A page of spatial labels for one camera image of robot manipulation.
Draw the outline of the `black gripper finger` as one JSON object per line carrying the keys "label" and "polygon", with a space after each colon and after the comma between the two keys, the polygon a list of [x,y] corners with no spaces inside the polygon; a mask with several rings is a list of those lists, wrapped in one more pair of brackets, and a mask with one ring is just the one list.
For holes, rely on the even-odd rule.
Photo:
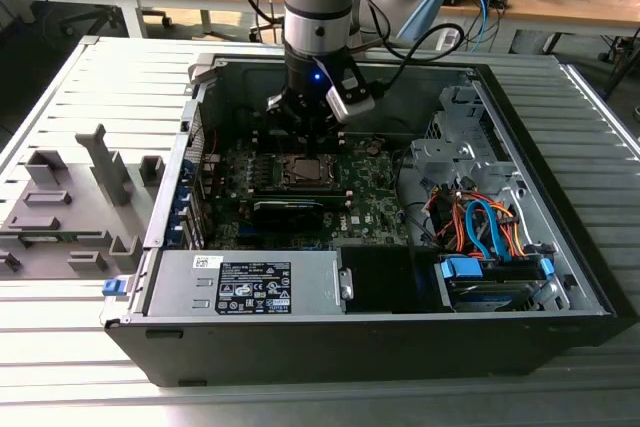
{"label": "black gripper finger", "polygon": [[313,107],[313,156],[320,152],[333,124],[334,116],[328,103],[325,100],[316,101]]}
{"label": "black gripper finger", "polygon": [[303,97],[295,93],[279,93],[267,99],[266,112],[277,131],[287,134],[294,152],[315,157],[315,140],[311,132],[310,114]]}

